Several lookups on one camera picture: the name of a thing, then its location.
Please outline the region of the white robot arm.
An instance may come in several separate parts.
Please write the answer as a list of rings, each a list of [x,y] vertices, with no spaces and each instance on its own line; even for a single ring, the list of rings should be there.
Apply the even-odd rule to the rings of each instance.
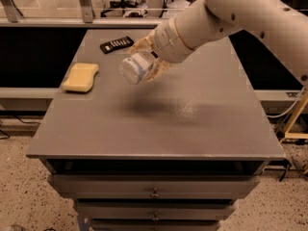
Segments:
[[[134,84],[152,81],[203,44],[238,30],[260,40],[301,85],[307,84],[308,16],[280,0],[195,0],[129,49],[136,57],[153,56],[152,62],[123,70]]]

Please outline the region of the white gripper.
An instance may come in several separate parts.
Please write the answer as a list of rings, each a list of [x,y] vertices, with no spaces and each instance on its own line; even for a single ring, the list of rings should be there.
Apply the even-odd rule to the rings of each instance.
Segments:
[[[164,74],[172,64],[184,62],[194,52],[184,41],[180,25],[184,22],[177,16],[160,23],[146,37],[136,41],[128,50],[130,55],[136,52],[152,52],[160,58],[144,60],[141,64],[145,71],[141,81],[151,82]]]

